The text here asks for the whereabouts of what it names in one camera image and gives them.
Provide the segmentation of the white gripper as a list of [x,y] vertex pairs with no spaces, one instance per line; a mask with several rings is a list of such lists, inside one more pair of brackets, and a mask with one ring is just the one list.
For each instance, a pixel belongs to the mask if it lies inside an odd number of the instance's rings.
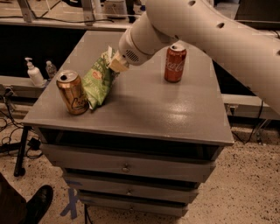
[[108,67],[116,73],[127,71],[130,65],[141,66],[151,58],[135,46],[130,31],[131,29],[127,29],[121,36],[118,44],[119,52],[116,52],[109,61]]

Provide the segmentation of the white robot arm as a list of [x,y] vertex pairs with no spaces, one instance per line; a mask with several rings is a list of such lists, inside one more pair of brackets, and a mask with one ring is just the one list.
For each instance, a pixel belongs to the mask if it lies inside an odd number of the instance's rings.
[[280,40],[220,14],[206,0],[147,0],[109,67],[140,66],[177,41],[196,46],[280,113]]

